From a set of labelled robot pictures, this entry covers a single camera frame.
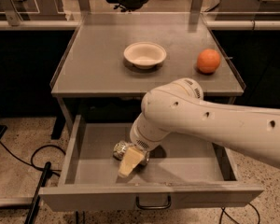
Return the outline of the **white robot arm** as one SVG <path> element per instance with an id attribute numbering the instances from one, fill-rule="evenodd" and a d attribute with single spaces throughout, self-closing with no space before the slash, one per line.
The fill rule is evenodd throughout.
<path id="1" fill-rule="evenodd" d="M 148 91 L 119 165 L 128 176 L 169 133 L 194 135 L 280 169 L 280 109 L 206 102 L 191 78 Z"/>

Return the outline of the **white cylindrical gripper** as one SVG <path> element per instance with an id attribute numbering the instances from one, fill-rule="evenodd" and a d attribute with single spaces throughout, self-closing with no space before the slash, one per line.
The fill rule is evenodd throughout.
<path id="1" fill-rule="evenodd" d="M 140 114 L 130 130 L 130 139 L 136 147 L 127 147 L 119 165 L 118 175 L 128 177 L 138 165 L 145 165 L 144 151 L 155 149 L 170 132 L 168 119 L 147 119 Z"/>

